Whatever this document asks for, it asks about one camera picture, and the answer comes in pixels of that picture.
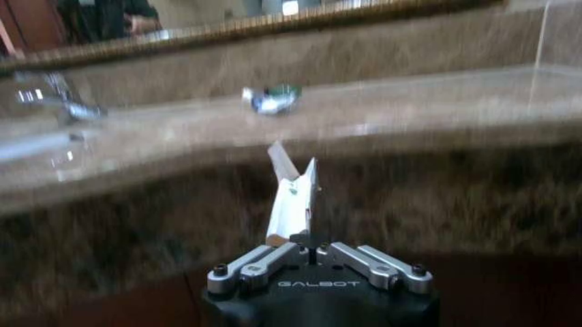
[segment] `faucet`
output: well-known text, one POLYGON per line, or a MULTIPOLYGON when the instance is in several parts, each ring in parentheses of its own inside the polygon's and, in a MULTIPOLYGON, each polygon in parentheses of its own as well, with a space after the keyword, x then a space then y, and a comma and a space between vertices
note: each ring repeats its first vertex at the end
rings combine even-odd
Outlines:
POLYGON ((59 73, 34 74, 21 72, 15 75, 22 82, 31 78, 42 78, 51 86, 58 96, 46 96, 42 89, 19 90, 17 101, 21 104, 39 104, 61 108, 58 118, 61 125, 73 125, 78 121, 94 121, 107 116, 107 110, 99 106, 89 106, 79 100, 79 95, 71 91, 70 85, 59 73))

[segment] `metal linkage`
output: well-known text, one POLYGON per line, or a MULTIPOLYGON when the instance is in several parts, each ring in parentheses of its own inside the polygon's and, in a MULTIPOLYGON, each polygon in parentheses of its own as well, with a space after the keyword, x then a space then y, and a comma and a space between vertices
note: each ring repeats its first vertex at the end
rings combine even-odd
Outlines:
POLYGON ((398 270, 398 274, 409 291, 417 294, 430 293, 433 287, 433 274, 422 265, 414 264, 410 266, 385 252, 368 245, 358 247, 358 250, 398 270))
POLYGON ((285 243, 258 262, 247 264, 241 270, 242 292, 250 292, 267 286, 270 276, 286 264, 308 263, 308 251, 294 242, 285 243))
POLYGON ((318 261, 350 267, 384 290, 396 290, 401 285, 418 294, 432 290, 433 275, 421 265, 410 266, 368 245, 356 250, 341 242, 333 243, 318 249, 318 261))
POLYGON ((239 259, 233 261, 229 265, 219 264, 207 276, 209 292, 214 294, 226 294, 231 292, 238 286, 241 276, 241 269, 243 266, 273 251, 273 247, 259 245, 251 252, 245 254, 239 259))

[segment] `small object on counter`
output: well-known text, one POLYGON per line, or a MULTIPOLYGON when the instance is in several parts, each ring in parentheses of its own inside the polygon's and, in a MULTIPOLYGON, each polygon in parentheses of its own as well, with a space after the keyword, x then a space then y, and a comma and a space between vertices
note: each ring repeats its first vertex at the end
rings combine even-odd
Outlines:
POLYGON ((251 103, 259 114, 276 115, 290 112, 301 97, 301 87, 289 84, 266 88, 263 92, 243 88, 243 100, 251 103))

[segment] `marble countertop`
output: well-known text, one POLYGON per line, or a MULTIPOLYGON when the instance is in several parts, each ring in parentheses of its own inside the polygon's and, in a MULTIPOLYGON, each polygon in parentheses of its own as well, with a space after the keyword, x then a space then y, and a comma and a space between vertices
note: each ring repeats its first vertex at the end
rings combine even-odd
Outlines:
POLYGON ((239 97, 113 110, 69 130, 94 133, 86 142, 0 165, 0 215, 194 167, 267 161, 277 140, 293 156, 332 157, 580 139, 581 81, 517 67, 306 89, 297 111, 278 117, 239 97))

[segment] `mirror frame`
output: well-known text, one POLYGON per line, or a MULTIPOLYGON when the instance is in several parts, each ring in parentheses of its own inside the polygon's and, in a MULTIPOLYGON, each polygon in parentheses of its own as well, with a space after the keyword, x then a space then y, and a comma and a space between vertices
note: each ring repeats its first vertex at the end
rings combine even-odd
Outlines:
POLYGON ((354 5, 353 1, 329 3, 308 8, 292 16, 280 13, 233 19, 109 42, 30 53, 25 58, 0 61, 0 75, 6 76, 21 70, 66 69, 277 33, 430 16, 506 1, 361 0, 360 5, 354 5))

